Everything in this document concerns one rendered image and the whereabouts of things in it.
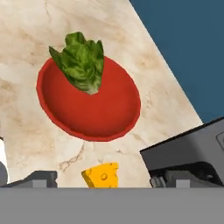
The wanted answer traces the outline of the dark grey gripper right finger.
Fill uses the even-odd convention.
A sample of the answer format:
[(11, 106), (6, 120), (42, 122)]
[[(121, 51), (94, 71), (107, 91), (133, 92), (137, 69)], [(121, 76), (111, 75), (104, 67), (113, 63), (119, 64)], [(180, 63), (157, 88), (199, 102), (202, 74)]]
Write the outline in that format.
[(198, 171), (168, 171), (165, 174), (166, 187), (172, 188), (217, 188), (224, 185), (211, 173)]

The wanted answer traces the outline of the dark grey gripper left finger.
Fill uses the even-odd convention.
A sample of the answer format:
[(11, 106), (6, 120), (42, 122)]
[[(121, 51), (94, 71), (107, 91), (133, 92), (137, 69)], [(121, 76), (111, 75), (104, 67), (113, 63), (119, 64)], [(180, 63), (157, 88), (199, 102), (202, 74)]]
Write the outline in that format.
[(1, 188), (57, 188), (56, 171), (34, 171), (24, 179), (1, 185)]

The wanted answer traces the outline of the yellow cheese wedge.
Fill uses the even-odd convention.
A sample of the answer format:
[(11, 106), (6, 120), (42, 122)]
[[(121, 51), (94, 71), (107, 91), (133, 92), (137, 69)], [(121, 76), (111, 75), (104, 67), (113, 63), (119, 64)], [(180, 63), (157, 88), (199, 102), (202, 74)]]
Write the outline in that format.
[(100, 164), (81, 173), (89, 188), (117, 188), (118, 163)]

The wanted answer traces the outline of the red salad bowl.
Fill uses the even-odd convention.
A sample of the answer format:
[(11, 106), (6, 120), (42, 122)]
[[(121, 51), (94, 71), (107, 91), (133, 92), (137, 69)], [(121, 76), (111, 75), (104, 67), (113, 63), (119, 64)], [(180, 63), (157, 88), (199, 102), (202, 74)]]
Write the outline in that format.
[(39, 104), (50, 120), (67, 134), (87, 141), (108, 142), (122, 137), (140, 116), (135, 82), (108, 57), (104, 59), (97, 94), (75, 88), (52, 59), (39, 70), (36, 90)]

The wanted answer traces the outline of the white and grey object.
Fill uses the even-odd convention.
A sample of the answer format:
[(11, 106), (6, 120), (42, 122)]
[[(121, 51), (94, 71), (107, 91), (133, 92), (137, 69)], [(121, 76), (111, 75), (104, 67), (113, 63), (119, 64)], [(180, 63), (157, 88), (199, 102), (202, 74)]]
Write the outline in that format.
[(8, 181), (9, 181), (9, 174), (4, 149), (4, 140), (0, 137), (0, 186), (7, 185)]

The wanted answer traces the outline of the green lettuce head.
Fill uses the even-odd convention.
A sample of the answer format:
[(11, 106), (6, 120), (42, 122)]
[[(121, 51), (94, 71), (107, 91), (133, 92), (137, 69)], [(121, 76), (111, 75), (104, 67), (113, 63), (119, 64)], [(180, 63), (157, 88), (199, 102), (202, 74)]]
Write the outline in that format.
[(68, 33), (65, 42), (61, 52), (49, 47), (53, 61), (78, 90), (89, 95), (96, 94), (102, 84), (104, 67), (102, 42), (86, 40), (80, 31)]

